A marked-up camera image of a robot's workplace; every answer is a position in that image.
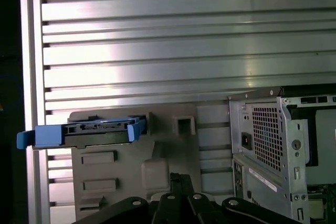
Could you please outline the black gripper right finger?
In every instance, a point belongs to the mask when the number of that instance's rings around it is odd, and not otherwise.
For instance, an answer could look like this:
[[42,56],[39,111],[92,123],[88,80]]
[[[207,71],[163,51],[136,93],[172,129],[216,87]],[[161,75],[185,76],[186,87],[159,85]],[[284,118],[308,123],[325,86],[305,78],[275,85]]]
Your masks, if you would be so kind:
[[246,200],[229,197],[219,205],[196,193],[190,175],[182,175],[182,192],[196,223],[298,223]]

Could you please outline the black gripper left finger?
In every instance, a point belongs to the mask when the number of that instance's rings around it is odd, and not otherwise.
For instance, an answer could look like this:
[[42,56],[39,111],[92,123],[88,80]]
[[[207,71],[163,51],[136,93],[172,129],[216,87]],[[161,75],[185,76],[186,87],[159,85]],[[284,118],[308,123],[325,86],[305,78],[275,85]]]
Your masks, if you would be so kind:
[[75,223],[180,223],[183,200],[182,174],[170,174],[170,191],[148,202],[129,197]]

